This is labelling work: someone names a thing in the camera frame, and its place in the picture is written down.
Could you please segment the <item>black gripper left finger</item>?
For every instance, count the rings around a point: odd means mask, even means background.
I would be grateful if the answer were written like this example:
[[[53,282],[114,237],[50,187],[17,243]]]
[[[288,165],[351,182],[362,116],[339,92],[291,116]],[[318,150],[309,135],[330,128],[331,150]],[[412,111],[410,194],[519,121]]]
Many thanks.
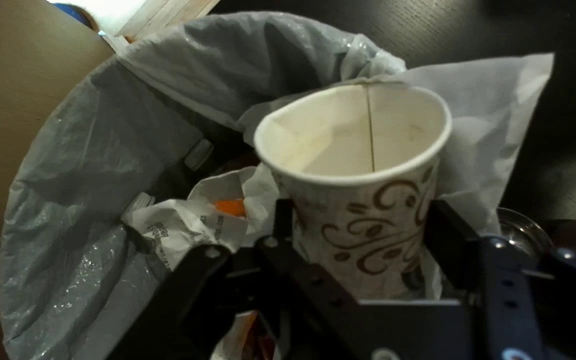
[[[267,319],[280,269],[262,249],[196,246],[108,354],[108,360],[275,360]]]

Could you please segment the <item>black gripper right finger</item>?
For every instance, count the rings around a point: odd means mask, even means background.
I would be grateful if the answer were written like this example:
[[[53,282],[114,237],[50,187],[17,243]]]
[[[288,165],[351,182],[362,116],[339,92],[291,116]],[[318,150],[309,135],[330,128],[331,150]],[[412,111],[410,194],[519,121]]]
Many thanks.
[[[439,200],[425,246],[474,313],[482,359],[576,360],[576,250],[527,257],[504,237],[478,237]]]

